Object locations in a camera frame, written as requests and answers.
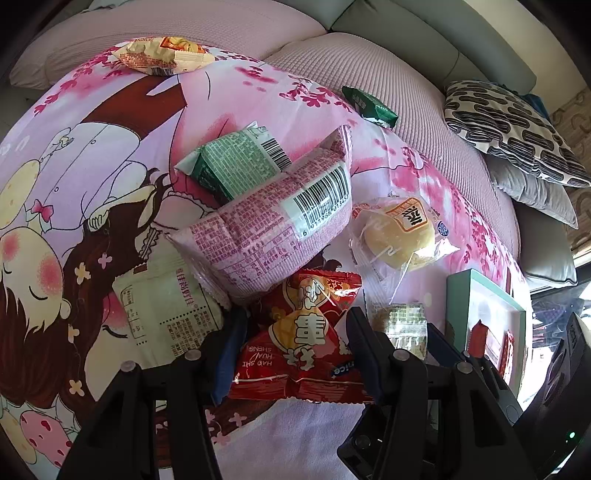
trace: pink bow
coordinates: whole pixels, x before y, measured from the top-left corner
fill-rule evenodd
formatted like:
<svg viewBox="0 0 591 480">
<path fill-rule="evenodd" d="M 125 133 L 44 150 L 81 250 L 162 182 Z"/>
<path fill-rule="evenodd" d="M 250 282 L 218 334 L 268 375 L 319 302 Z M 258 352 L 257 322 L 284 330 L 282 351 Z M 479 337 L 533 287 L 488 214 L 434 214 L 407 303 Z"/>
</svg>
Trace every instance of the pink bow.
<svg viewBox="0 0 591 480">
<path fill-rule="evenodd" d="M 31 213 L 40 213 L 43 221 L 47 223 L 53 215 L 53 205 L 43 206 L 39 200 L 35 200 Z"/>
</svg>

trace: wall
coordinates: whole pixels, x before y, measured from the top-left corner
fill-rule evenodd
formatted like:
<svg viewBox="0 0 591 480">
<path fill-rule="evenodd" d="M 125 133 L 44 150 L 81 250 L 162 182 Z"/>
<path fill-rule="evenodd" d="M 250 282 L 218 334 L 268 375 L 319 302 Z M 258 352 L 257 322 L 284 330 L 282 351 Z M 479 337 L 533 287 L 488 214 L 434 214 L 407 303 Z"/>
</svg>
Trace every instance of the wall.
<svg viewBox="0 0 591 480">
<path fill-rule="evenodd" d="M 511 45 L 538 77 L 533 93 L 549 112 L 563 106 L 586 84 L 555 36 L 517 0 L 465 0 Z"/>
</svg>

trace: pink snack bag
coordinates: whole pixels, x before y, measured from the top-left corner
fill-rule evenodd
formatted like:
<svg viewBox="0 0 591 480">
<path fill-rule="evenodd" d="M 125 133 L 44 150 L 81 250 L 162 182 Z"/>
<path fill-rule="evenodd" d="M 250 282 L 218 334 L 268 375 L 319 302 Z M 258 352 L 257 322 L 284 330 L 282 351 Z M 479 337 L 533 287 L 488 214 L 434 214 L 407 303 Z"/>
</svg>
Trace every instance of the pink snack bag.
<svg viewBox="0 0 591 480">
<path fill-rule="evenodd" d="M 223 307 L 246 304 L 308 263 L 349 223 L 351 143 L 343 125 L 288 169 L 168 236 Z"/>
</svg>

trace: yellow snack bag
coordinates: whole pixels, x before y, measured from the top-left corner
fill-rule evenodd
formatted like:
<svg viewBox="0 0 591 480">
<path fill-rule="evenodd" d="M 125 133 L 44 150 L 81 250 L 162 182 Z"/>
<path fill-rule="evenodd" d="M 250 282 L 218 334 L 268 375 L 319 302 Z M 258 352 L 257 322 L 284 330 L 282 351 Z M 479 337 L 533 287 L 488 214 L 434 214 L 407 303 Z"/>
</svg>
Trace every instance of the yellow snack bag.
<svg viewBox="0 0 591 480">
<path fill-rule="evenodd" d="M 136 38 L 113 55 L 129 68 L 159 76 L 192 72 L 215 60 L 201 45 L 182 37 Z"/>
</svg>

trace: pink pillow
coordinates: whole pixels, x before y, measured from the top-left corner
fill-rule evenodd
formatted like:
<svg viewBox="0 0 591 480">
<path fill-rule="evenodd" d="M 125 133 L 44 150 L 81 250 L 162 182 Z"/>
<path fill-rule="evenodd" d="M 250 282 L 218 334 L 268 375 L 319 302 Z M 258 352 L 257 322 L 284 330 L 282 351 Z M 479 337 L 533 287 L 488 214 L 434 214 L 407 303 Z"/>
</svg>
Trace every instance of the pink pillow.
<svg viewBox="0 0 591 480">
<path fill-rule="evenodd" d="M 457 186 L 517 258 L 520 238 L 511 199 L 491 185 L 480 152 L 448 129 L 445 96 L 423 75 L 385 48 L 346 33 L 290 43 L 265 61 L 339 95 L 347 85 L 383 101 L 399 115 L 394 132 Z"/>
<path fill-rule="evenodd" d="M 148 35 L 182 36 L 264 59 L 289 42 L 325 33 L 312 17 L 272 0 L 141 0 L 56 25 L 28 46 L 10 81 L 47 89 L 101 51 Z"/>
</svg>

